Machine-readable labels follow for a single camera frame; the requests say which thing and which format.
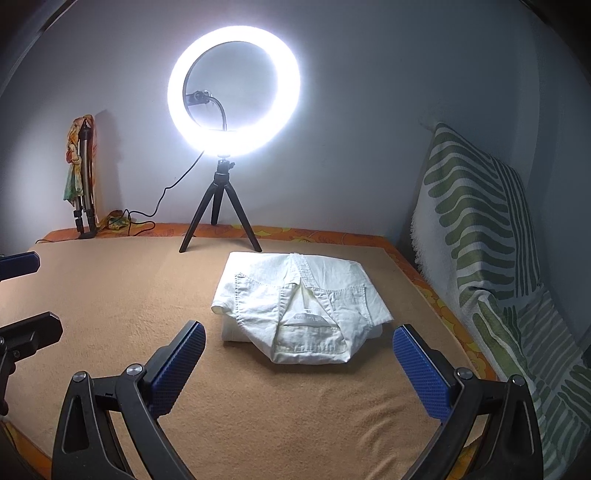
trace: striped blanket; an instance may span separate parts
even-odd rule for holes
[[[423,275],[497,375],[527,379],[544,477],[558,478],[590,431],[591,371],[541,281],[519,175],[439,124],[412,236]]]

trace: blue gripper pad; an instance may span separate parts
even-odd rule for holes
[[[427,414],[446,421],[452,411],[449,386],[405,327],[394,330],[392,349]]]
[[[178,341],[151,382],[148,411],[153,418],[157,419],[159,416],[170,413],[203,350],[205,350],[205,328],[195,322],[184,338]]]

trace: tripod leg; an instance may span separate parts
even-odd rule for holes
[[[217,225],[217,219],[220,216],[220,207],[222,205],[223,187],[219,186],[216,189],[216,193],[213,194],[213,207],[212,207],[212,225]]]
[[[230,198],[230,202],[232,202],[232,206],[234,207],[234,210],[236,210],[236,214],[240,219],[240,223],[244,227],[246,235],[252,243],[252,247],[255,249],[255,252],[262,252],[262,248],[255,237],[255,232],[252,231],[251,224],[248,223],[248,218],[246,218],[246,213],[244,213],[242,205],[240,205],[240,200],[238,200],[236,190],[234,190],[234,187],[232,187],[230,182],[226,183],[225,189],[226,193],[228,194],[228,198]]]
[[[187,233],[185,234],[185,238],[183,239],[183,243],[181,244],[181,248],[178,251],[179,253],[183,253],[187,249],[187,247],[189,246],[189,242],[193,238],[193,234],[195,233],[195,230],[197,229],[197,225],[199,224],[201,217],[205,213],[205,209],[209,205],[209,202],[211,201],[216,189],[217,189],[217,185],[212,182],[211,185],[205,191],[205,195],[203,195],[203,198],[201,199],[201,203],[199,204],[199,207],[197,208],[197,212],[195,212],[195,216],[193,217],[193,221],[191,222],[191,226],[189,227],[189,230],[187,230]]]

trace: tripod stand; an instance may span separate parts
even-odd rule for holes
[[[197,229],[197,225],[199,224],[201,217],[205,213],[205,209],[209,205],[209,202],[213,198],[213,208],[212,208],[212,225],[217,225],[217,219],[220,214],[220,206],[222,205],[222,197],[224,191],[228,194],[228,198],[230,198],[230,202],[240,219],[240,223],[242,227],[246,231],[246,234],[249,240],[252,243],[252,247],[256,252],[262,252],[262,248],[259,245],[258,240],[255,237],[255,233],[252,231],[251,224],[248,223],[248,218],[246,218],[246,213],[244,213],[244,209],[242,205],[240,205],[240,200],[238,200],[238,195],[236,194],[236,190],[230,184],[230,169],[234,166],[234,163],[230,163],[227,158],[221,158],[217,161],[217,171],[213,175],[213,182],[205,191],[205,195],[197,208],[197,212],[195,212],[195,216],[193,217],[193,221],[191,222],[191,226],[185,237],[183,239],[183,243],[181,244],[181,248],[179,249],[179,253],[183,253],[187,250],[189,246],[189,242],[191,241],[195,230]]]

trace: bed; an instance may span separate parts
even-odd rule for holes
[[[68,241],[74,229],[52,232],[34,247],[39,272],[0,284],[2,325],[51,310],[64,326],[58,344],[19,364],[7,389],[5,428],[46,478],[71,375],[80,369],[93,377],[115,375],[143,363],[189,319],[204,324],[206,350],[160,423],[197,478],[402,477],[439,426],[392,354],[392,329],[402,323],[411,323],[454,366],[496,378],[461,323],[377,236],[255,228],[266,252],[363,265],[394,321],[350,362],[276,365],[254,345],[223,343],[221,321],[209,307],[228,254],[248,251],[249,244],[240,227],[200,225],[181,255],[186,229],[158,224],[138,237],[103,231],[87,241]],[[134,474],[148,478],[121,418],[114,417]],[[481,431],[475,428],[468,444]],[[465,449],[450,478],[461,477],[474,448]]]

